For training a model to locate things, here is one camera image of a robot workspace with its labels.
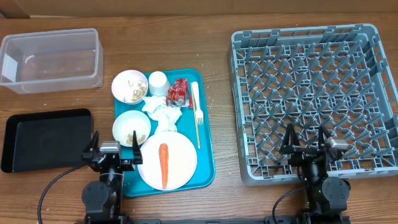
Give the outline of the orange carrot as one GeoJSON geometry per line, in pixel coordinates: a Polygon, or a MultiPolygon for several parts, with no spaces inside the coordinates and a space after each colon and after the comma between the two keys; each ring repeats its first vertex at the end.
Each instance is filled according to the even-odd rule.
{"type": "Polygon", "coordinates": [[[159,161],[162,174],[162,188],[166,189],[169,174],[169,149],[166,143],[159,146],[159,161]]]}

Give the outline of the white bowl with rice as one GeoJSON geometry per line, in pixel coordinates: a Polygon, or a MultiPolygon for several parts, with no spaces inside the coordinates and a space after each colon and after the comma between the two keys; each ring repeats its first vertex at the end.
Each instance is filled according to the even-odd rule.
{"type": "Polygon", "coordinates": [[[133,132],[139,145],[144,143],[150,135],[150,119],[143,112],[131,110],[119,115],[113,124],[113,137],[122,146],[132,146],[133,132]]]}

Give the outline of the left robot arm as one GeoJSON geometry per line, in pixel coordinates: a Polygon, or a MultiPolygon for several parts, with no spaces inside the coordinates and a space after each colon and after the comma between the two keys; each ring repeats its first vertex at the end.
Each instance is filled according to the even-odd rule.
{"type": "Polygon", "coordinates": [[[99,181],[90,182],[83,189],[81,198],[86,208],[85,223],[132,223],[128,213],[121,211],[124,173],[134,171],[142,164],[142,154],[136,133],[132,134],[133,158],[121,157],[119,141],[106,141],[99,145],[99,132],[95,132],[81,158],[89,167],[99,172],[99,181]]]}

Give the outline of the pink bowl with nuts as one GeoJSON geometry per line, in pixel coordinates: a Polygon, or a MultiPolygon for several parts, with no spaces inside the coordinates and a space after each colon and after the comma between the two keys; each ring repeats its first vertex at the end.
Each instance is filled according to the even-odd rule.
{"type": "Polygon", "coordinates": [[[135,105],[148,93],[147,77],[137,70],[125,70],[116,75],[111,85],[115,99],[122,103],[135,105]]]}

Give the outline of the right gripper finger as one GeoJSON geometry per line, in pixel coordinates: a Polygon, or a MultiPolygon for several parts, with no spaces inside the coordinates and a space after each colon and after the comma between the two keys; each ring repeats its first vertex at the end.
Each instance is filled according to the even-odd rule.
{"type": "Polygon", "coordinates": [[[331,134],[324,125],[318,127],[318,147],[319,149],[331,148],[330,141],[328,140],[331,134]]]}
{"type": "Polygon", "coordinates": [[[279,152],[295,153],[297,149],[300,148],[300,141],[298,139],[297,133],[295,132],[294,126],[292,124],[288,124],[279,152]]]}

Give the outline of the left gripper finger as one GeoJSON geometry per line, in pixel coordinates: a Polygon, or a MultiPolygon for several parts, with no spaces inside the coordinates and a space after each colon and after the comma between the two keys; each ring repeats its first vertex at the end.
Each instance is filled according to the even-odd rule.
{"type": "Polygon", "coordinates": [[[99,150],[99,131],[96,131],[93,135],[93,137],[91,138],[91,141],[88,145],[88,152],[96,152],[99,150]]]}
{"type": "Polygon", "coordinates": [[[133,163],[142,164],[142,154],[139,148],[139,144],[137,142],[137,136],[135,131],[133,131],[132,135],[132,154],[133,154],[133,163]]]}

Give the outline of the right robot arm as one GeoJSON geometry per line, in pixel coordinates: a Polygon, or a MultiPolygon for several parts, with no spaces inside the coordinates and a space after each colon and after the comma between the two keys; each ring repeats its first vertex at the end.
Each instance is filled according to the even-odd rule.
{"type": "Polygon", "coordinates": [[[327,174],[330,163],[341,159],[347,148],[345,140],[334,138],[323,125],[318,127],[318,146],[301,147],[294,126],[289,124],[280,153],[290,156],[288,165],[297,168],[303,186],[281,196],[272,211],[276,210],[284,198],[305,190],[308,208],[301,209],[290,217],[290,223],[349,223],[349,217],[344,217],[342,212],[347,209],[350,183],[327,174]]]}

